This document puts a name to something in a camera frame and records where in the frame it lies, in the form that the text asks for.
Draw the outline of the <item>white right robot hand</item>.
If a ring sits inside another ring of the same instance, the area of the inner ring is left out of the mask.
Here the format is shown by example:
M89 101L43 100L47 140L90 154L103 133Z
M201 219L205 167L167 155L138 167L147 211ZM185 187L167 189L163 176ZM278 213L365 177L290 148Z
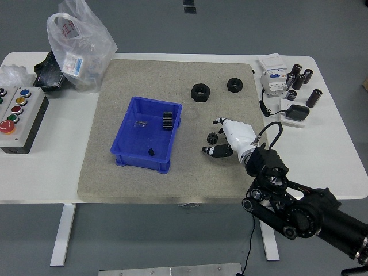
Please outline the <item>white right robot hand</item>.
M244 163L258 145L252 126L224 117L215 119L213 124L221 124L219 134L225 135L227 144L203 147L202 151L214 158L230 157L237 153L239 162Z

